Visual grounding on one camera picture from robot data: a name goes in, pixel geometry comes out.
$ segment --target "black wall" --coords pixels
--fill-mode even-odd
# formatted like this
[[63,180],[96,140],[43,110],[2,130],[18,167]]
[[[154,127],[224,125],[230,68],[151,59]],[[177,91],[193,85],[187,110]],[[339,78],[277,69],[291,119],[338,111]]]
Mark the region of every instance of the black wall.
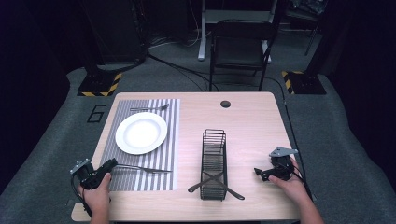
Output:
[[103,63],[124,63],[146,57],[146,27],[134,0],[76,0],[89,22]]
[[176,40],[188,40],[189,2],[185,0],[145,0],[143,2],[148,27]]
[[81,59],[97,60],[90,30],[72,7],[72,1],[0,1],[1,192],[64,103],[66,75],[83,66]]
[[355,6],[330,80],[344,103],[351,131],[396,189],[396,4],[363,0]]

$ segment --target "knife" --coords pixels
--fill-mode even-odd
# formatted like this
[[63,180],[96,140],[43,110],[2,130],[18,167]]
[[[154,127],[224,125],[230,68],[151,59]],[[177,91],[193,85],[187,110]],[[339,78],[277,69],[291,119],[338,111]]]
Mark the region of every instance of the knife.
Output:
[[141,167],[141,166],[125,165],[125,164],[117,164],[116,167],[130,168],[130,169],[134,169],[134,170],[141,170],[141,171],[144,171],[144,172],[147,172],[147,173],[152,173],[152,174],[172,172],[172,171],[167,171],[167,170],[158,170],[158,169],[146,168],[146,167]]
[[206,179],[206,180],[204,180],[204,181],[192,186],[191,188],[189,188],[188,189],[189,193],[193,193],[196,189],[198,189],[199,187],[201,187],[205,183],[209,182],[210,180],[217,179],[217,178],[221,177],[222,175],[223,175],[223,172],[221,172],[219,174],[216,174],[216,175],[210,176],[210,178],[208,178],[208,179]]

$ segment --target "black wire rack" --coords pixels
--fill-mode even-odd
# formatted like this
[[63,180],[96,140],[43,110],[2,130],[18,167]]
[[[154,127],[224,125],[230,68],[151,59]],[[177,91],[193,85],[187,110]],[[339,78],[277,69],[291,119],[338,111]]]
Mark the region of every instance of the black wire rack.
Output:
[[227,190],[226,134],[223,130],[206,129],[203,133],[201,165],[202,200],[224,200]]

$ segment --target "human hand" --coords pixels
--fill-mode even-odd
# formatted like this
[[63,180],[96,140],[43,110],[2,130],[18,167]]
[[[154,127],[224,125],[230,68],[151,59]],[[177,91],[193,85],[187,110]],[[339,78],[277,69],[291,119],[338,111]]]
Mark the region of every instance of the human hand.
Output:
[[[299,174],[297,161],[291,158],[291,162],[294,165],[294,173]],[[282,188],[283,191],[292,199],[295,203],[301,204],[310,200],[306,193],[303,182],[296,175],[291,175],[288,181],[277,178],[276,176],[270,175],[268,179],[278,187]]]
[[92,216],[95,214],[108,214],[110,205],[110,190],[108,188],[111,180],[111,174],[106,173],[101,184],[97,189],[87,190],[82,186],[78,186],[79,195],[84,199],[92,211]]

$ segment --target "chair leg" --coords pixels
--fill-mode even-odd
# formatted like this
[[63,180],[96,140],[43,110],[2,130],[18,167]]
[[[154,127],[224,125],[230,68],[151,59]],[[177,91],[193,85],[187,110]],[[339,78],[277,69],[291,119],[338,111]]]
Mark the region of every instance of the chair leg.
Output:
[[210,72],[209,72],[209,91],[212,91],[212,85],[213,85],[213,72],[214,72],[214,68],[212,66],[210,66]]
[[306,49],[305,56],[308,55],[308,51],[309,51],[309,49],[311,49],[311,45],[312,45],[312,42],[314,41],[315,35],[317,34],[318,27],[319,27],[319,25],[317,25],[317,27],[315,27],[315,30],[313,30],[313,34],[311,36],[311,39],[309,40],[309,44],[308,44],[308,48]]
[[262,91],[262,83],[264,82],[265,68],[262,69],[262,77],[260,79],[259,91]]

